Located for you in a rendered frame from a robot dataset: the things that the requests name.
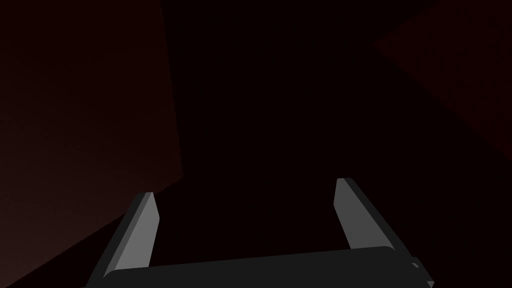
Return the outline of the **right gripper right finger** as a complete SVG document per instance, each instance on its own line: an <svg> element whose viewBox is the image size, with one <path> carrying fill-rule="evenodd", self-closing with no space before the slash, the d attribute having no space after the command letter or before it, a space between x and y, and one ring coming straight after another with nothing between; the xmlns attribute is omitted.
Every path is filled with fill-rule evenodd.
<svg viewBox="0 0 512 288"><path fill-rule="evenodd" d="M353 179L336 180L333 207L351 249L389 247L405 253L404 243Z"/></svg>

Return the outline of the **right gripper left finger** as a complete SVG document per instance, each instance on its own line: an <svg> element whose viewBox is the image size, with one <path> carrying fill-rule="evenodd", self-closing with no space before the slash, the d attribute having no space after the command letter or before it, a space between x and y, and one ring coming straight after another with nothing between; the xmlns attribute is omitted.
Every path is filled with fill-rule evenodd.
<svg viewBox="0 0 512 288"><path fill-rule="evenodd" d="M102 253L91 278L149 266L160 222L152 192L138 193Z"/></svg>

